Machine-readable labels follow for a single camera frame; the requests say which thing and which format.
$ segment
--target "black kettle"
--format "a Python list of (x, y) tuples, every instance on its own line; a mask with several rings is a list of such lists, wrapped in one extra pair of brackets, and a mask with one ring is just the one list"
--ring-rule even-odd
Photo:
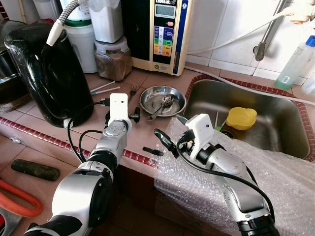
[(51, 24), (31, 24), (10, 32), (5, 46), (45, 119), (77, 126), (93, 112), (93, 100), (65, 30), (53, 47), (46, 44)]

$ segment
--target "bottle cap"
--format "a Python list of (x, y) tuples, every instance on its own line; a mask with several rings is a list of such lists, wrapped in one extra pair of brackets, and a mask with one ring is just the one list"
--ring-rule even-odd
[(306, 41), (306, 45), (310, 47), (315, 47), (315, 35), (311, 35), (309, 39)]

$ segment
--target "stainless steel sink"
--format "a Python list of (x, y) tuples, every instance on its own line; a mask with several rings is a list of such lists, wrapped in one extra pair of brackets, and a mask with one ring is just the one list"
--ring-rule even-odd
[(289, 100), (256, 94), (223, 82), (200, 80), (192, 88), (184, 115), (191, 118), (206, 113), (214, 125), (218, 110), (218, 125), (221, 125), (233, 107), (255, 109), (256, 123), (245, 131), (224, 125), (222, 132), (261, 149), (299, 158), (309, 155), (310, 146), (299, 109)]

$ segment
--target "stainless steel plate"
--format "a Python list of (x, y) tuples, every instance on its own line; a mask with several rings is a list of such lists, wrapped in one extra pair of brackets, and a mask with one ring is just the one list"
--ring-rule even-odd
[(173, 104), (164, 107), (158, 117), (171, 117), (179, 112), (182, 112), (186, 106), (185, 96), (177, 89), (169, 86), (153, 86), (144, 90), (140, 96), (140, 106), (150, 114), (153, 114), (162, 103), (162, 98), (167, 95), (174, 95)]

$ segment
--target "red tile border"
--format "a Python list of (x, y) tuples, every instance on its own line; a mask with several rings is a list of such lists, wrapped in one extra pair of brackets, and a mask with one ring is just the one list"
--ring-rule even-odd
[[(58, 147), (60, 147), (60, 148), (63, 148), (63, 149), (66, 149), (66, 150), (69, 150), (69, 151), (72, 152), (70, 144), (68, 144), (68, 143), (66, 143), (66, 142), (64, 142), (64, 141), (62, 141), (62, 140), (53, 138), (53, 137), (51, 137), (51, 136), (49, 136), (49, 135), (40, 133), (40, 132), (38, 132), (38, 131), (36, 131), (36, 130), (27, 128), (27, 127), (25, 127), (25, 126), (23, 126), (23, 125), (20, 125), (20, 124), (18, 124), (18, 123), (15, 123), (15, 122), (10, 121), (10, 120), (8, 120), (8, 119), (5, 119), (5, 118), (3, 118), (3, 117), (0, 117), (0, 124), (4, 124), (4, 125), (6, 125), (6, 126), (9, 126), (9, 127), (11, 127), (11, 128), (16, 129), (16, 130), (19, 130), (20, 132), (25, 132), (25, 133), (27, 133), (27, 134), (29, 134), (29, 135), (35, 137), (35, 138), (41, 139), (42, 141), (45, 141), (45, 142), (47, 142), (47, 143), (50, 143), (50, 144), (52, 144), (52, 145), (58, 146)], [(90, 154), (91, 154), (91, 152), (88, 151), (88, 150), (83, 149), (82, 151), (83, 151), (83, 155), (84, 155), (84, 157), (85, 157), (86, 159), (87, 159), (87, 158), (90, 156)], [(153, 160), (153, 159), (151, 159), (151, 158), (148, 158), (148, 157), (145, 157), (145, 156), (143, 156), (143, 155), (140, 155), (140, 154), (138, 154), (138, 153), (131, 152), (131, 151), (126, 150), (126, 149), (124, 150), (123, 155), (124, 155), (125, 157), (128, 157), (128, 158), (133, 159), (133, 160), (135, 160), (135, 161), (144, 163), (144, 164), (146, 164), (146, 165), (148, 165), (148, 166), (151, 166), (151, 167), (154, 167), (154, 168), (157, 166), (157, 163), (156, 163), (155, 160)]]
[[(257, 88), (256, 90), (260, 90), (260, 91), (264, 91), (264, 92), (271, 92), (271, 93), (275, 93), (278, 95), (282, 95), (282, 96), (287, 96), (287, 97), (295, 97), (294, 95), (292, 95), (291, 93), (287, 92), (287, 91), (283, 91), (277, 88), (270, 88), (270, 87), (266, 87), (266, 86), (262, 86), (262, 85), (257, 85), (257, 84), (253, 84), (253, 83), (248, 83), (248, 82), (241, 82), (241, 81), (237, 81), (237, 80), (232, 80), (232, 79), (228, 79), (228, 78), (224, 78), (232, 83), (238, 84), (238, 85), (242, 85), (248, 88)], [(191, 94), (191, 90), (193, 85), (199, 81), (199, 80), (215, 80), (218, 81), (217, 79), (208, 76), (208, 75), (198, 75), (196, 77), (193, 78), (193, 80), (191, 81), (188, 90), (185, 94), (185, 98), (187, 99), (187, 101), (189, 100), (190, 94)], [(312, 130), (311, 127), (311, 122), (309, 119), (308, 114), (305, 112), (306, 108), (305, 105), (301, 102), (295, 102), (295, 104), (297, 105), (300, 114), (301, 114), (301, 118), (302, 118), (302, 122), (306, 131), (306, 135), (308, 137), (309, 140), (309, 144), (310, 144), (310, 154), (304, 158), (305, 160), (308, 161), (314, 161), (315, 160), (315, 147), (312, 145), (313, 141), (315, 140), (315, 135), (314, 135), (314, 131)]]

